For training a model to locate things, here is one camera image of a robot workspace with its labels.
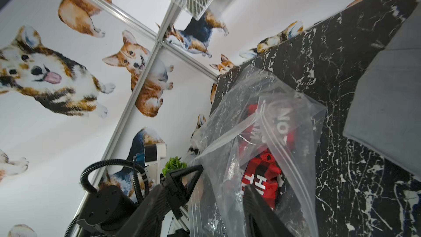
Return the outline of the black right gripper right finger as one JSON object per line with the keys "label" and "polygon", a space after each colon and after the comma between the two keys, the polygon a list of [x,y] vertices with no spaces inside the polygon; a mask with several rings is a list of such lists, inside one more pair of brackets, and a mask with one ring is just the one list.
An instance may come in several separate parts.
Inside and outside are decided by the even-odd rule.
{"label": "black right gripper right finger", "polygon": [[246,185],[243,210],[247,237],[293,237],[253,185]]}

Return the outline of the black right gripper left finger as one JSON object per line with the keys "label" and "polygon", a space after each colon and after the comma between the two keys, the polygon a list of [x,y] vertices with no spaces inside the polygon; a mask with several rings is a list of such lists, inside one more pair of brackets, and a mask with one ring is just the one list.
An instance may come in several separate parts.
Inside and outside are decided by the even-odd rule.
{"label": "black right gripper left finger", "polygon": [[116,237],[159,237],[162,222],[170,211],[168,190],[156,186],[117,232]]}

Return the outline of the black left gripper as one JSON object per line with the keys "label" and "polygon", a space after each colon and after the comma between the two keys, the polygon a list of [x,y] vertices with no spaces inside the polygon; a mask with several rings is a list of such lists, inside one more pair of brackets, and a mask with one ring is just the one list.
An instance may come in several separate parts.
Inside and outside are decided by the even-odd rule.
{"label": "black left gripper", "polygon": [[[162,177],[164,197],[176,219],[182,218],[180,208],[189,202],[203,171],[202,165],[195,165],[170,171]],[[110,185],[89,194],[76,223],[92,234],[116,234],[136,208],[135,202],[119,187]]]}

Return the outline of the red garment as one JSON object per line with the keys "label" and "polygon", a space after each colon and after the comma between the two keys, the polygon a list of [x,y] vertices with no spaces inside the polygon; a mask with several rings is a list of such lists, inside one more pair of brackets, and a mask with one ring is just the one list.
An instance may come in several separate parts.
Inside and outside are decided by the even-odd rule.
{"label": "red garment", "polygon": [[280,189],[283,185],[284,174],[276,162],[269,148],[262,142],[259,125],[257,123],[247,127],[241,134],[239,152],[257,142],[260,153],[251,159],[243,169],[242,187],[253,185],[271,209],[275,209],[280,200]]}

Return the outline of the clear plastic vacuum bag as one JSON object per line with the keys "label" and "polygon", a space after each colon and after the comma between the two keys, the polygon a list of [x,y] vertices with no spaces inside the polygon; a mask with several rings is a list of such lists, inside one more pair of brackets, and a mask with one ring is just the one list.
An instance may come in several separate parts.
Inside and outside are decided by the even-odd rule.
{"label": "clear plastic vacuum bag", "polygon": [[188,204],[191,236],[246,235],[241,180],[260,145],[244,153],[239,145],[255,123],[285,177],[272,210],[294,237],[318,236],[315,157],[326,111],[274,74],[246,67],[191,140],[199,151],[191,164],[204,169]]}

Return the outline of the grey shirt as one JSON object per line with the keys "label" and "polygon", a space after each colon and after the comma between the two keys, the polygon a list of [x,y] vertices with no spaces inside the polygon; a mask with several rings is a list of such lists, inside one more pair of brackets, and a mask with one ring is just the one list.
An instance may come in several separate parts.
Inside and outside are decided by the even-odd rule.
{"label": "grey shirt", "polygon": [[357,83],[343,135],[421,175],[421,7]]}

